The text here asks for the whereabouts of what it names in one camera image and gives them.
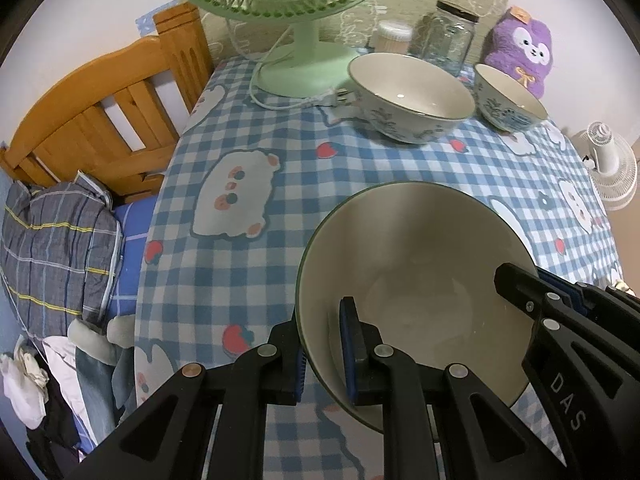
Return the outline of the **blue checkered tablecloth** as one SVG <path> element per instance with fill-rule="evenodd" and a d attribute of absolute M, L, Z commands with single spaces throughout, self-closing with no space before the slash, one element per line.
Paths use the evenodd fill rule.
<path fill-rule="evenodd" d="M 298 269 L 320 222 L 375 185 L 428 182 L 498 200 L 537 266 L 571 282 L 620 278 L 587 168 L 553 122 L 501 134 L 473 116 L 422 145 L 379 133 L 358 106 L 294 110 L 248 95 L 253 67 L 218 68 L 178 143 L 155 206 L 138 289 L 138 397 L 186 363 L 233 362 L 295 310 Z M 529 385 L 509 404 L 561 447 Z M 352 419 L 310 367 L 302 400 L 268 412 L 268 479 L 378 479 L 382 437 Z"/>

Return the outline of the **blue-flower bowl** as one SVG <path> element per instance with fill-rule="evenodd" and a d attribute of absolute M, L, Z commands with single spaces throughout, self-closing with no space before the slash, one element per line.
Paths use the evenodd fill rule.
<path fill-rule="evenodd" d="M 505 263 L 535 267 L 498 200 L 428 182 L 346 198 L 320 222 L 298 269 L 296 321 L 318 381 L 352 419 L 381 429 L 381 410 L 357 408 L 347 395 L 338 310 L 350 297 L 386 344 L 424 365 L 464 364 L 515 403 L 527 386 L 522 361 L 533 323 L 495 290 Z"/>
<path fill-rule="evenodd" d="M 473 96 L 478 112 L 500 131 L 527 131 L 548 118 L 541 102 L 519 82 L 486 64 L 474 66 Z"/>
<path fill-rule="evenodd" d="M 474 114 L 471 92 L 420 58 L 374 52 L 350 61 L 363 117 L 390 139 L 421 145 L 446 136 Z"/>

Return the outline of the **blue bed sheet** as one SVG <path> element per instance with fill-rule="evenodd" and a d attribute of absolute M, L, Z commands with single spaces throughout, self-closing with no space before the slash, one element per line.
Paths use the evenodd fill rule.
<path fill-rule="evenodd" d="M 156 200 L 156 196 L 145 197 L 114 210 L 124 241 L 118 277 L 108 304 L 109 320 L 136 312 L 140 272 Z"/>

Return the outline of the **green patterned wall mat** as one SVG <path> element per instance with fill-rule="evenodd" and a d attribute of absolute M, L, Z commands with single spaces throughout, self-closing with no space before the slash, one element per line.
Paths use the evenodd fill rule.
<path fill-rule="evenodd" d="M 320 38 L 351 47 L 364 47 L 380 21 L 394 20 L 411 25 L 414 39 L 410 48 L 413 54 L 422 51 L 423 37 L 428 21 L 435 12 L 438 0 L 366 0 L 340 14 L 320 22 Z M 488 32 L 503 16 L 509 0 L 442 0 L 461 6 L 478 16 L 475 35 L 466 56 L 473 64 L 480 60 L 483 42 Z M 226 22 L 210 13 L 201 13 L 201 22 L 209 51 L 216 63 L 236 55 L 237 50 L 258 54 L 269 50 L 285 30 L 283 24 L 251 22 Z"/>

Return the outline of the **purple plush bunny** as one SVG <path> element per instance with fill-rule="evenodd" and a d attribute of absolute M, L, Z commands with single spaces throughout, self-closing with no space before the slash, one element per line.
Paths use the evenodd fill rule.
<path fill-rule="evenodd" d="M 483 63 L 509 75 L 540 100 L 552 62 L 548 26 L 511 6 L 491 29 Z"/>

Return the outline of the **toothpick container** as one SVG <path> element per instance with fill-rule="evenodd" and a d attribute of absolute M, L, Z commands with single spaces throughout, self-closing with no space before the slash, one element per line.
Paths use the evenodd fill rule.
<path fill-rule="evenodd" d="M 401 21 L 383 20 L 378 23 L 370 40 L 374 52 L 407 54 L 413 28 Z"/>

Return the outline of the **white standing fan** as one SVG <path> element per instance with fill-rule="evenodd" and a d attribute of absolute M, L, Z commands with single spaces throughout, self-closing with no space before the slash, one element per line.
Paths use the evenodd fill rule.
<path fill-rule="evenodd" d="M 603 208 L 627 207 L 637 192 L 638 166 L 628 142 L 605 122 L 592 122 L 572 143 L 588 169 Z"/>

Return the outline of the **grey plaid pillow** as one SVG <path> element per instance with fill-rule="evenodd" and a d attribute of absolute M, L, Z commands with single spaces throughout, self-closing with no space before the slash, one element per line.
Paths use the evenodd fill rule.
<path fill-rule="evenodd" d="M 64 336 L 103 322 L 116 282 L 122 227 L 110 192 L 78 171 L 50 188 L 16 181 L 3 206 L 1 278 L 30 336 Z"/>

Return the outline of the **glass jar with lid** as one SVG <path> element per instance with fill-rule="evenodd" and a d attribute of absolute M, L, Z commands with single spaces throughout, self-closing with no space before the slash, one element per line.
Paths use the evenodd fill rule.
<path fill-rule="evenodd" d="M 480 17 L 447 0 L 416 24 L 409 52 L 457 77 L 469 53 Z"/>

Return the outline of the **white crumpled clothing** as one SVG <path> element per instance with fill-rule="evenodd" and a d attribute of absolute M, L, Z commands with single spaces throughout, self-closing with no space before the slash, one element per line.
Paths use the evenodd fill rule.
<path fill-rule="evenodd" d="M 2 388 L 17 418 L 27 429 L 35 430 L 47 414 L 49 375 L 25 344 L 26 339 L 19 336 L 12 356 L 2 353 Z"/>

